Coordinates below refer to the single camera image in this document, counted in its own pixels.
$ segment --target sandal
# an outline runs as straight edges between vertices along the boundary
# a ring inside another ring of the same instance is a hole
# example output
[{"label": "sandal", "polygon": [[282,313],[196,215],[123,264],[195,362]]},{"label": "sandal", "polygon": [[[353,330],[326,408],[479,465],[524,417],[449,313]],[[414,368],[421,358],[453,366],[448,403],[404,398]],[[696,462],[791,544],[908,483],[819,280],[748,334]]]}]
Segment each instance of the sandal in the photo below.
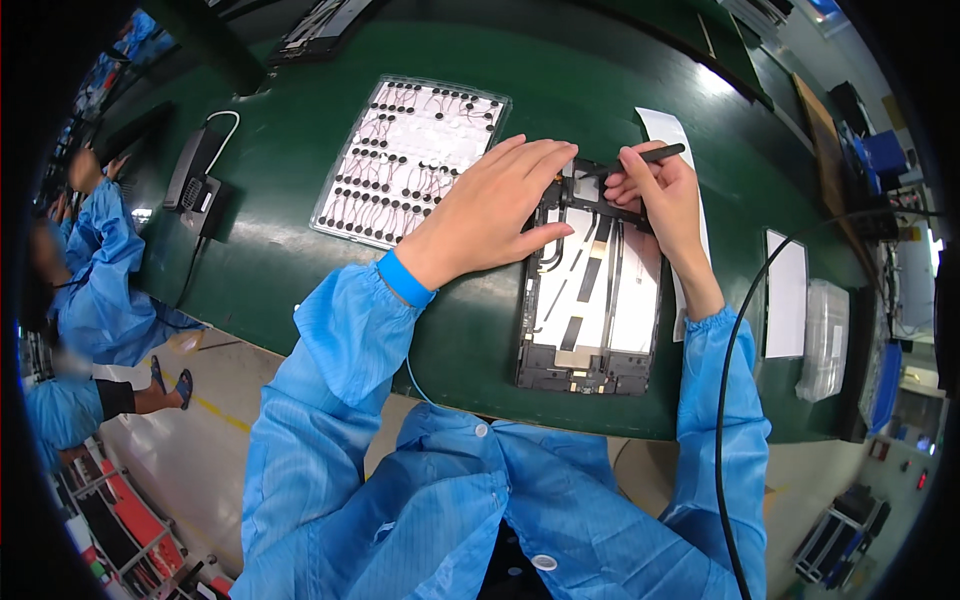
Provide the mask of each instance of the sandal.
[{"label": "sandal", "polygon": [[163,395],[167,395],[167,386],[163,383],[163,372],[160,370],[160,361],[157,360],[156,354],[150,357],[150,377],[154,381],[160,384],[160,390],[163,392]]},{"label": "sandal", "polygon": [[177,380],[177,393],[183,398],[183,404],[180,406],[185,411],[190,406],[190,398],[193,396],[193,375],[189,369],[184,369]]}]

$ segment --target factory floor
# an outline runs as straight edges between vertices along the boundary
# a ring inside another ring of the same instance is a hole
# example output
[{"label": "factory floor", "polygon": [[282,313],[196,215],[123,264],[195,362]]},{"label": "factory floor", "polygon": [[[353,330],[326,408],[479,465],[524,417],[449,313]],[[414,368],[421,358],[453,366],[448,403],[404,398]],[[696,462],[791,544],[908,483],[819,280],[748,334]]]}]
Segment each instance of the factory floor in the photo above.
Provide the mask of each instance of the factory floor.
[{"label": "factory floor", "polygon": [[[168,346],[154,352],[168,388],[184,367],[193,373],[188,411],[122,415],[104,423],[100,435],[144,498],[176,522],[174,530],[191,553],[215,555],[217,567],[236,577],[243,568],[241,498],[250,428],[259,413],[260,386],[273,378],[282,358],[212,329],[204,335],[202,348],[207,347],[216,348],[188,356]],[[135,368],[95,369],[95,376],[131,381],[135,389],[150,383],[146,361]],[[403,418],[416,402],[406,396],[387,399],[383,426],[365,459],[368,475],[394,449]],[[610,438],[609,452],[621,491],[657,516],[672,490],[676,445]],[[764,506],[769,598],[778,598],[796,580],[793,552],[833,497],[850,485],[865,457],[865,444],[771,446],[772,491]]]}]

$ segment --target white button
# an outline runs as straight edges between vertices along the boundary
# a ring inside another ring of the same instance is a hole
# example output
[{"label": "white button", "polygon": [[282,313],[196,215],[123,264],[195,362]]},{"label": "white button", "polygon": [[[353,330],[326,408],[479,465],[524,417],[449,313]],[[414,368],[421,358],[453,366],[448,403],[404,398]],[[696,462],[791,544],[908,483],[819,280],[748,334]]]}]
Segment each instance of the white button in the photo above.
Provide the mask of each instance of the white button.
[{"label": "white button", "polygon": [[534,558],[530,559],[530,562],[541,571],[552,571],[553,569],[557,568],[556,559],[545,554],[538,554]]}]

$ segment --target right hand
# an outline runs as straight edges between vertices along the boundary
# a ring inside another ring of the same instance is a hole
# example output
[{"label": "right hand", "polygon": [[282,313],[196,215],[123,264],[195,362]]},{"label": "right hand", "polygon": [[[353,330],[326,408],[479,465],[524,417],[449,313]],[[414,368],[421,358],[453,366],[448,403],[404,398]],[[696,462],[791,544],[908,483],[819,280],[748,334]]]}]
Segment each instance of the right hand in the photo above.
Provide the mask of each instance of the right hand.
[{"label": "right hand", "polygon": [[610,204],[633,212],[640,203],[657,235],[660,250],[684,287],[687,314],[693,321],[715,315],[724,306],[723,294],[700,241],[700,194],[697,174],[679,156],[646,163],[639,153],[662,148],[654,140],[620,149],[625,173],[607,177],[604,197]]},{"label": "right hand", "polygon": [[120,169],[123,168],[123,165],[127,163],[128,158],[130,158],[130,155],[126,155],[123,158],[115,158],[107,165],[107,177],[111,181],[117,180],[117,175],[120,173]]},{"label": "right hand", "polygon": [[619,158],[625,173],[607,177],[604,196],[610,204],[637,213],[641,202],[646,205],[660,249],[680,273],[708,265],[700,243],[697,174],[679,156],[651,163],[639,156],[663,146],[666,143],[654,140],[621,148]]}]

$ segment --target hand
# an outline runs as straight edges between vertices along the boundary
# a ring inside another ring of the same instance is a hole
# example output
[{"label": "hand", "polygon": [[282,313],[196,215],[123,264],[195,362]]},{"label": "hand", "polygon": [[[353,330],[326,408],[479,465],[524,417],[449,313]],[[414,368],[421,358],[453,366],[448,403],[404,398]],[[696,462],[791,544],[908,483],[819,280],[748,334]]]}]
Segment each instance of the hand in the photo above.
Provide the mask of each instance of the hand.
[{"label": "hand", "polygon": [[494,146],[460,176],[436,210],[394,250],[428,290],[473,271],[516,262],[573,233],[550,223],[521,233],[550,181],[577,147],[523,134]]},{"label": "hand", "polygon": [[58,225],[63,222],[63,208],[66,203],[66,193],[60,192],[60,195],[57,197],[57,200],[50,205],[50,209],[47,210],[47,218],[51,221],[54,221]]},{"label": "hand", "polygon": [[677,271],[684,288],[691,320],[714,315],[724,306],[720,286],[700,242],[700,195],[697,174],[679,156],[647,163],[639,153],[662,148],[660,140],[620,149],[625,173],[607,177],[604,196],[616,206],[633,212],[640,203],[657,235],[660,250]]},{"label": "hand", "polygon": [[116,181],[117,174],[120,173],[120,169],[123,168],[123,165],[127,162],[127,159],[130,158],[130,155],[126,155],[123,158],[111,160],[107,165],[107,177],[111,181]]}]

